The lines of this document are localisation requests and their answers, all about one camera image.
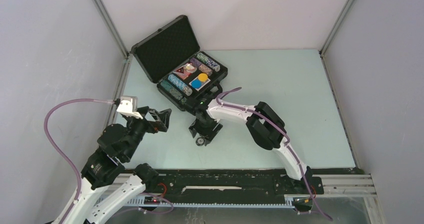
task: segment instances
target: case lid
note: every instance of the case lid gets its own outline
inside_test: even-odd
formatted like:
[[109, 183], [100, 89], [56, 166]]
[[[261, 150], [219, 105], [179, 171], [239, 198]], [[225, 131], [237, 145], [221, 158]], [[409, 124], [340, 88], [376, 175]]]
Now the case lid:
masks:
[[189, 18], [180, 15], [134, 45], [131, 52], [150, 81], [157, 83], [199, 50]]

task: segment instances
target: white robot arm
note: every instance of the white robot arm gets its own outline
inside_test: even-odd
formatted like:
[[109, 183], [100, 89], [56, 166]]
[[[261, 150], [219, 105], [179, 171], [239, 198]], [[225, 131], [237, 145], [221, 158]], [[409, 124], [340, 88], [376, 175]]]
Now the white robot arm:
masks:
[[[93, 207], [115, 178], [125, 170], [121, 163], [129, 162], [145, 133], [166, 132], [171, 110], [157, 112], [149, 107], [137, 108], [136, 97], [115, 101], [117, 112], [127, 120], [127, 127], [112, 124], [97, 140], [99, 148], [81, 171], [81, 189], [65, 206], [53, 224], [104, 224], [128, 200], [142, 193], [146, 184], [155, 182], [158, 173], [148, 164], [138, 165], [132, 176], [101, 203]], [[146, 120], [150, 113], [154, 121]]]
[[196, 120], [189, 127], [193, 137], [200, 134], [197, 145], [207, 145], [212, 141], [222, 127], [219, 124], [221, 119], [247, 125], [260, 147], [277, 153], [290, 178], [301, 180], [307, 172], [306, 164], [298, 158], [290, 144], [284, 122], [266, 103], [240, 105], [222, 101], [220, 96], [203, 100], [197, 107]]

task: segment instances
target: white wall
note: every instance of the white wall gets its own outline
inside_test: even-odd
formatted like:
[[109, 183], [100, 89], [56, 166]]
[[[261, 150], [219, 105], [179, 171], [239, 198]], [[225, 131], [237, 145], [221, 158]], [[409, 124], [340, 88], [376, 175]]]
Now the white wall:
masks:
[[[123, 57], [92, 0], [0, 0], [1, 223], [52, 221], [76, 187], [43, 131], [74, 98], [111, 99]], [[53, 138], [81, 169], [105, 124], [104, 104], [53, 114]]]
[[424, 0], [357, 0], [326, 63], [389, 224], [423, 223]]
[[200, 47], [321, 49], [346, 0], [103, 0], [128, 50], [180, 14]]

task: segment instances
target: open case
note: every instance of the open case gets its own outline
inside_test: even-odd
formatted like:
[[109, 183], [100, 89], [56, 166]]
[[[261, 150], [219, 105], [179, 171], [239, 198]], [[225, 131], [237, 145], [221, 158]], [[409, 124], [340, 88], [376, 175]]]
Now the open case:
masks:
[[179, 110], [193, 115], [191, 104], [222, 92], [220, 81], [228, 74], [224, 65], [200, 51], [185, 15], [134, 45], [131, 52], [159, 92]]

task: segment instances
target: blue table surface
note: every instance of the blue table surface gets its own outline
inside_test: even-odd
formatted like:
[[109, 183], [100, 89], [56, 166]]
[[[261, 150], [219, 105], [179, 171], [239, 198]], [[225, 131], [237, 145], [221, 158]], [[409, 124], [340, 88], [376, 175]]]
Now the blue table surface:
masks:
[[[206, 51], [228, 68], [224, 90], [242, 87], [225, 100], [244, 105], [268, 103], [283, 119], [293, 148], [312, 168], [349, 168], [355, 163], [317, 50]], [[195, 119], [179, 111], [151, 83], [135, 59], [124, 95], [138, 106], [171, 108], [169, 130], [146, 134], [127, 168], [149, 163], [158, 169], [283, 168], [272, 151], [260, 148], [245, 125], [221, 121], [223, 129], [206, 147], [198, 147], [188, 127]], [[118, 123], [125, 124], [122, 117]]]

